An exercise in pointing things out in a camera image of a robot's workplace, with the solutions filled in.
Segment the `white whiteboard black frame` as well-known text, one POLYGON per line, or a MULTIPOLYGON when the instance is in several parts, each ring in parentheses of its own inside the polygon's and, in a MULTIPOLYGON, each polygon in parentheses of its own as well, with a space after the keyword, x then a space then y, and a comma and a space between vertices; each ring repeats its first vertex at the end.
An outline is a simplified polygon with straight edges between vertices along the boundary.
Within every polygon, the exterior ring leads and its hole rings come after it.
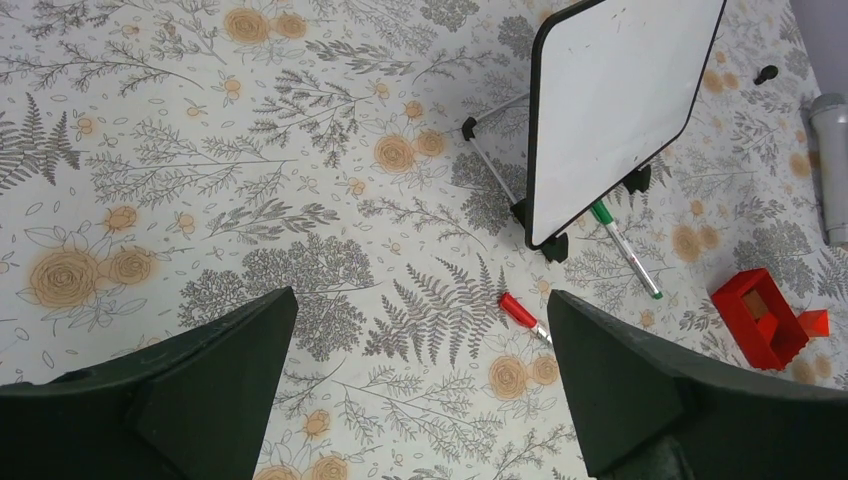
POLYGON ((526 244, 540 249, 684 131, 721 1, 580 1, 531 54, 526 244))

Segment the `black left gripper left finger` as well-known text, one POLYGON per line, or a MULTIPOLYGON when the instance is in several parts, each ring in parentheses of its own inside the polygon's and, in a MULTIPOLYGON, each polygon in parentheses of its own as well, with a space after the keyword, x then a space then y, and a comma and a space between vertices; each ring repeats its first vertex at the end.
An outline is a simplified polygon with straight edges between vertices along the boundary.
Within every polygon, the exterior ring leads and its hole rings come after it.
POLYGON ((276 289, 134 353, 3 386, 2 477, 251 478, 297 313, 276 289))

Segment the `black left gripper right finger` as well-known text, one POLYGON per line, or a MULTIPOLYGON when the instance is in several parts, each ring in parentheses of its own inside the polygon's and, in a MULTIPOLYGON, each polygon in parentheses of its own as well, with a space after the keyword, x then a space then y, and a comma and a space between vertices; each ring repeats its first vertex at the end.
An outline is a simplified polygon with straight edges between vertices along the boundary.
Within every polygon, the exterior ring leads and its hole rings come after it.
POLYGON ((596 479, 843 479, 847 395, 745 370, 563 290, 548 320, 596 479))

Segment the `green marker pen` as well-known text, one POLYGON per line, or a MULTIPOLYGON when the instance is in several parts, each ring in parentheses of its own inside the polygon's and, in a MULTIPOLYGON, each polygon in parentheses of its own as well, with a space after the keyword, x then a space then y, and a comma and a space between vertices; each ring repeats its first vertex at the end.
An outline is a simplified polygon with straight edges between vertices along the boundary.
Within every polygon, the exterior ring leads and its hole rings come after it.
POLYGON ((597 201, 590 207, 590 210, 596 220, 604 226, 613 243, 624 256, 625 260, 633 270, 635 276, 642 283, 645 290, 653 299, 661 299, 663 297, 661 290, 638 259, 635 251, 624 237, 614 217, 606 208, 604 203, 602 201, 597 201))

